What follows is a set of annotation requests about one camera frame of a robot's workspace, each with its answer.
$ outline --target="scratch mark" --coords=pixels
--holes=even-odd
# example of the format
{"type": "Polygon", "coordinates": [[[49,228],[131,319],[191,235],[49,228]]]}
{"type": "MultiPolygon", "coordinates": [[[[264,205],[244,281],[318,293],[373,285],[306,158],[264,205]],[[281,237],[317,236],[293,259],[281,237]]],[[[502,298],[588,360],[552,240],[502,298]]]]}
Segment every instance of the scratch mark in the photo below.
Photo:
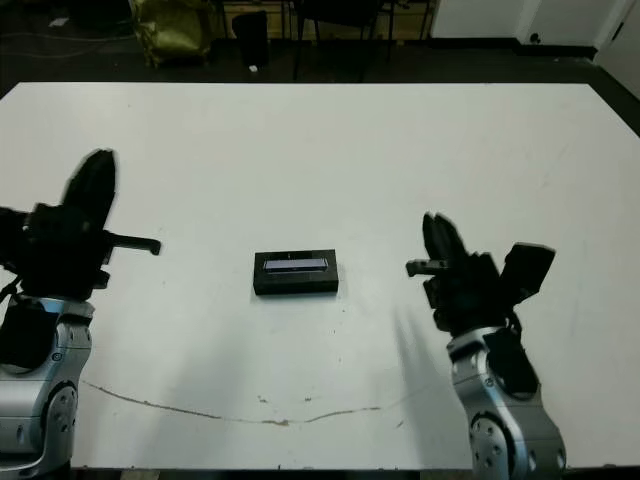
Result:
{"type": "MultiPolygon", "coordinates": [[[[354,413],[377,412],[377,411],[381,411],[381,410],[387,410],[387,409],[394,408],[394,407],[400,405],[402,402],[404,402],[408,398],[411,398],[414,395],[418,395],[419,393],[421,393],[422,391],[424,391],[424,390],[426,390],[428,388],[428,385],[425,385],[424,387],[419,388],[418,390],[415,390],[415,391],[409,393],[408,395],[405,395],[401,399],[396,400],[395,402],[387,405],[384,408],[383,407],[362,407],[362,408],[353,408],[353,409],[349,409],[349,410],[337,410],[335,412],[325,413],[325,414],[322,414],[322,415],[318,415],[317,417],[312,417],[312,418],[308,418],[308,419],[304,419],[304,420],[291,420],[291,419],[286,419],[286,418],[282,419],[282,420],[273,420],[273,419],[250,420],[250,419],[246,419],[246,418],[223,417],[223,416],[220,416],[220,415],[213,415],[211,413],[200,412],[200,411],[197,411],[197,410],[188,410],[186,408],[172,407],[170,405],[163,405],[161,403],[149,402],[147,400],[138,400],[137,398],[128,397],[126,395],[122,395],[120,393],[116,393],[114,391],[111,391],[111,390],[109,390],[107,388],[101,387],[100,385],[95,385],[95,384],[93,384],[91,382],[88,382],[86,380],[80,380],[80,381],[82,383],[84,383],[85,385],[87,385],[88,387],[91,387],[94,390],[102,392],[105,395],[109,395],[110,397],[117,398],[118,400],[122,400],[124,402],[135,403],[137,405],[142,405],[142,406],[145,406],[145,407],[157,408],[159,410],[166,410],[168,412],[183,413],[185,415],[193,415],[193,416],[196,416],[196,417],[207,418],[209,420],[221,420],[223,422],[247,423],[247,424],[253,424],[253,425],[275,425],[275,426],[278,426],[278,427],[288,427],[288,426],[293,425],[293,424],[314,423],[314,422],[318,422],[320,420],[324,420],[326,418],[337,417],[337,416],[341,416],[341,415],[351,415],[351,414],[354,414],[354,413]]],[[[311,397],[306,397],[305,398],[305,402],[311,401],[311,399],[312,399],[311,397]]]]}
{"type": "Polygon", "coordinates": [[[354,410],[338,410],[337,412],[325,413],[324,415],[313,417],[313,418],[310,418],[309,420],[303,420],[302,422],[299,422],[299,423],[313,423],[313,422],[317,422],[318,420],[323,420],[325,418],[337,417],[338,415],[349,415],[351,413],[357,413],[357,412],[375,412],[377,410],[382,410],[382,408],[364,407],[364,408],[356,408],[354,410]]]}
{"type": "Polygon", "coordinates": [[[278,427],[288,427],[289,426],[289,420],[287,420],[286,418],[284,420],[263,420],[260,423],[264,423],[266,425],[277,425],[278,427]]]}

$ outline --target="chair leg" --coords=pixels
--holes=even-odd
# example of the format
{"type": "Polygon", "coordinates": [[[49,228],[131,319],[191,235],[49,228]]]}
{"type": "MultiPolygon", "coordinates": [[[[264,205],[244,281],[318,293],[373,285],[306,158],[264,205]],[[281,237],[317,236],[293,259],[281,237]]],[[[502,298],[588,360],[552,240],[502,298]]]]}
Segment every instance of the chair leg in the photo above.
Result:
{"type": "Polygon", "coordinates": [[[376,24],[378,23],[378,14],[376,13],[375,17],[373,17],[373,21],[371,22],[371,28],[369,29],[369,39],[367,40],[367,43],[369,44],[369,49],[371,50],[369,52],[369,55],[363,55],[362,56],[362,65],[360,66],[360,75],[358,76],[358,82],[362,83],[364,81],[364,74],[365,74],[365,70],[367,68],[367,62],[373,60],[373,52],[375,51],[375,44],[373,43],[373,34],[376,31],[376,24]]]}
{"type": "Polygon", "coordinates": [[[427,14],[429,13],[430,4],[431,2],[427,1],[427,6],[424,7],[424,15],[422,16],[422,26],[420,27],[420,36],[418,37],[418,40],[422,40],[422,36],[424,35],[424,29],[427,26],[427,14]]]}
{"type": "Polygon", "coordinates": [[[284,40],[284,0],[280,0],[280,33],[282,33],[282,39],[284,40]]]}
{"type": "Polygon", "coordinates": [[[320,27],[318,26],[318,21],[313,19],[313,26],[316,29],[316,43],[320,46],[320,27]]]}
{"type": "Polygon", "coordinates": [[[218,3],[218,12],[222,14],[222,28],[224,29],[224,39],[229,40],[229,31],[227,28],[227,12],[224,9],[224,1],[219,1],[218,3]]]}
{"type": "Polygon", "coordinates": [[[289,40],[293,40],[293,24],[291,23],[291,2],[287,2],[287,12],[289,13],[289,40]]]}
{"type": "Polygon", "coordinates": [[[389,10],[389,39],[387,40],[387,62],[391,59],[391,44],[393,43],[393,19],[395,14],[396,0],[391,0],[389,10]]]}
{"type": "Polygon", "coordinates": [[[296,60],[293,66],[293,79],[298,79],[298,67],[300,67],[300,53],[302,48],[302,34],[304,33],[304,17],[298,12],[298,45],[296,46],[296,60]]]}

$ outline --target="black chair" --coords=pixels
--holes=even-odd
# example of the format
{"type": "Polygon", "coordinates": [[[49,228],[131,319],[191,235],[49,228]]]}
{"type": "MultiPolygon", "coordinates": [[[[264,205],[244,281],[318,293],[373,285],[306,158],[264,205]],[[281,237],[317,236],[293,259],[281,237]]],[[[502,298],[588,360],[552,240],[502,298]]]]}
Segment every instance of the black chair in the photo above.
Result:
{"type": "MultiPolygon", "coordinates": [[[[313,20],[318,43],[320,43],[318,22],[360,28],[360,42],[364,40],[364,31],[369,27],[369,40],[372,40],[378,20],[378,12],[383,3],[384,0],[294,0],[293,4],[298,17],[298,40],[293,79],[297,80],[298,78],[305,20],[313,20]]],[[[391,0],[389,45],[392,40],[394,3],[395,1],[391,0]]],[[[365,62],[366,58],[364,58],[360,69],[360,81],[364,78],[365,62]]]]}

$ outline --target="black box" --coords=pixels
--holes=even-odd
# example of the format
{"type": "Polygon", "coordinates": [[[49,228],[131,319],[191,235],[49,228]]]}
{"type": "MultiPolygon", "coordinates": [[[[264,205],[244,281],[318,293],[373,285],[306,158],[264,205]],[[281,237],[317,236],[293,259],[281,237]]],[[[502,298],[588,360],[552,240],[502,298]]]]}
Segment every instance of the black box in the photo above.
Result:
{"type": "Polygon", "coordinates": [[[337,292],[336,251],[256,253],[253,289],[256,295],[337,292]]]}

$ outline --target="white table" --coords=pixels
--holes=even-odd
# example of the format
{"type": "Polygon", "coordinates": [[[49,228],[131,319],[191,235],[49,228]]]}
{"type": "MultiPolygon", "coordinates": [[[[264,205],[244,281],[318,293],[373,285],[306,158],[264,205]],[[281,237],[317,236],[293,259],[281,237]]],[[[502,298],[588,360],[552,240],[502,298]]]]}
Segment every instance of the white table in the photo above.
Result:
{"type": "Polygon", "coordinates": [[[640,141],[588,86],[22,84],[0,203],[56,203],[98,147],[108,227],[164,250],[115,252],[92,297],[75,465],[470,467],[448,336],[404,270],[427,209],[499,265],[557,249],[517,309],[546,408],[569,465],[637,463],[640,141]],[[313,248],[336,249],[335,298],[254,295],[254,252],[313,248]]]}

